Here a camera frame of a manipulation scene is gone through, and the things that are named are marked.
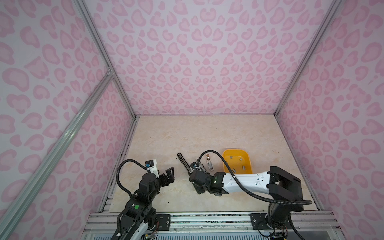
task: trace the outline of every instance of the marble floor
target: marble floor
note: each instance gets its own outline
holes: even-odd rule
[[[273,115],[236,116],[144,116],[140,117],[127,158],[144,164],[156,159],[160,173],[175,168],[175,182],[160,190],[152,203],[158,212],[192,211],[262,211],[268,203],[254,199],[244,192],[217,197],[208,192],[198,195],[188,181],[188,174],[177,158],[183,154],[188,163],[195,161],[205,150],[223,153],[226,149],[243,149],[251,159],[253,173],[279,166],[299,177],[304,199],[312,200],[295,160]],[[219,157],[210,154],[214,171],[222,172]],[[134,192],[145,173],[138,166],[127,163],[121,170],[121,183]],[[116,186],[110,212],[120,212],[128,201],[128,194]],[[304,206],[316,210],[315,204]]]

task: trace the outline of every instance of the yellow plastic tray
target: yellow plastic tray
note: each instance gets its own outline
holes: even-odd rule
[[[251,161],[246,151],[241,149],[227,149],[223,152],[223,158],[227,161],[235,174],[252,174]],[[229,172],[223,163],[224,171]]]

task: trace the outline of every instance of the black cable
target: black cable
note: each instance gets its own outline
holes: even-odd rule
[[[223,158],[223,156],[221,156],[220,153],[216,152],[215,150],[207,150],[207,151],[203,152],[203,153],[200,155],[199,159],[197,160],[197,166],[199,166],[199,164],[200,164],[200,159],[201,159],[205,154],[207,154],[208,152],[215,153],[216,155],[218,155],[218,156],[221,158],[221,160],[223,161],[223,163],[224,163],[225,166],[227,167],[228,171],[230,172],[231,176],[233,177],[233,179],[235,180],[235,182],[237,183],[237,185],[239,185],[239,187],[240,187],[245,193],[247,193],[249,196],[254,197],[254,198],[258,199],[258,200],[264,201],[264,202],[269,202],[269,203],[279,204],[279,205],[284,205],[284,206],[310,205],[310,204],[312,204],[312,201],[311,201],[311,200],[302,200],[302,201],[275,200],[275,199],[269,199],[269,198],[262,197],[262,196],[259,196],[259,195],[257,195],[257,194],[252,193],[251,191],[249,191],[248,189],[246,189],[246,188],[240,183],[240,181],[237,179],[237,177],[236,177],[235,174],[233,173],[232,169],[229,167],[227,161]]]
[[[133,160],[133,159],[127,159],[127,160],[124,160],[118,167],[117,171],[116,171],[116,183],[118,184],[118,186],[126,193],[128,193],[129,197],[132,197],[132,193],[126,189],[120,182],[120,178],[119,178],[119,175],[120,175],[120,170],[121,168],[123,167],[123,165],[127,162],[133,162],[133,163],[136,163],[139,167],[141,167],[142,169],[144,170],[147,170],[146,167],[144,167],[143,165],[141,165],[140,163],[138,163],[137,161]]]
[[[268,236],[265,236],[264,234],[262,234],[261,232],[260,232],[260,229],[259,229],[259,224],[260,223],[262,223],[262,221],[260,221],[260,222],[257,222],[257,231],[260,233],[260,235],[261,236],[263,236],[263,237],[265,237],[265,238],[268,238],[269,239],[269,237],[271,236],[271,233],[269,233],[269,235]]]
[[[119,213],[119,215],[118,215],[118,219],[117,219],[117,221],[116,221],[116,223],[117,223],[117,226],[118,226],[118,233],[116,234],[116,240],[119,240],[120,239],[120,237],[121,237],[121,221],[120,221],[120,218],[121,218],[121,216],[123,215],[123,213],[121,212],[121,213]]]
[[[293,231],[296,233],[296,235],[297,235],[301,240],[305,240],[305,238],[303,238],[303,236],[301,236],[301,234],[296,230],[295,226],[293,225],[293,222],[292,222],[292,219],[291,219],[291,213],[288,214],[288,222],[289,222],[289,224],[291,225],[291,228],[293,229]]]

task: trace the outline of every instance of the pink heart pattern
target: pink heart pattern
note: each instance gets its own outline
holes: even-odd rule
[[[0,134],[4,144],[0,149],[0,218],[106,73],[97,48],[71,0],[5,1],[1,5],[3,95],[0,97]],[[120,121],[115,120],[115,125],[109,127],[111,130],[116,128],[115,134],[111,134],[104,143],[106,146],[102,146],[107,148],[113,143],[116,148],[110,150],[109,156],[98,159],[105,166],[105,170],[101,168],[97,172],[104,175],[95,178],[94,184],[99,185],[107,181],[110,171],[107,161],[115,161],[114,155],[119,151],[123,133],[129,125],[127,111],[114,86],[111,85],[107,92],[109,100],[101,100],[98,106],[106,109],[105,105],[109,103],[113,109],[104,110],[100,118],[107,121],[106,115],[113,115]],[[88,174],[84,170],[90,170],[89,163],[85,168],[81,161],[92,155],[87,149],[96,144],[93,135],[98,136],[103,131],[92,124],[89,132],[82,132],[74,141],[80,148],[72,146],[66,152],[13,236],[20,239],[53,239],[66,235],[67,238],[77,238],[85,216],[95,209],[102,193],[96,191],[101,189],[99,187],[93,188],[92,192],[90,186],[85,192],[85,187],[73,187],[74,179],[80,173]],[[89,138],[81,139],[87,134]],[[81,207],[85,198],[93,195],[92,207],[89,197],[85,204],[87,210],[76,216],[81,216],[81,221],[76,220],[79,224],[75,227],[72,227],[73,222],[64,223],[59,210],[60,206],[65,219],[75,204],[66,202],[70,191],[77,192],[76,201]]]
[[[347,240],[384,234],[383,10],[345,1],[278,117]]]
[[[102,130],[101,124],[95,125],[96,117],[108,122],[108,128]],[[89,213],[95,212],[100,204],[130,123],[117,88],[110,83],[31,205],[36,206],[38,214],[31,209],[14,234],[20,239],[78,239]],[[108,136],[108,139],[100,142],[99,136]],[[107,153],[98,158],[97,151],[87,151],[87,145],[92,144],[97,146],[96,150],[107,149]],[[9,152],[5,156],[8,160],[1,164],[11,167],[14,154]],[[23,164],[28,170],[35,165],[34,162]],[[18,180],[10,186],[4,195],[9,199],[4,200],[14,199],[25,184],[25,180]]]
[[[205,114],[273,113],[331,1],[86,3],[136,114]]]

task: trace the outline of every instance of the metal bracket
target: metal bracket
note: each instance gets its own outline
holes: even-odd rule
[[[250,218],[251,218],[251,223],[252,223],[252,228],[253,230],[257,230],[257,228],[259,230],[271,230],[270,227],[268,227],[268,225],[266,224],[266,221],[265,221],[265,216],[267,215],[267,213],[262,213],[262,214],[250,214]],[[289,224],[288,220],[285,222],[285,226],[287,227],[287,229],[292,229],[291,228],[291,225]]]
[[[156,214],[156,221],[159,222],[158,231],[169,231],[170,214]]]

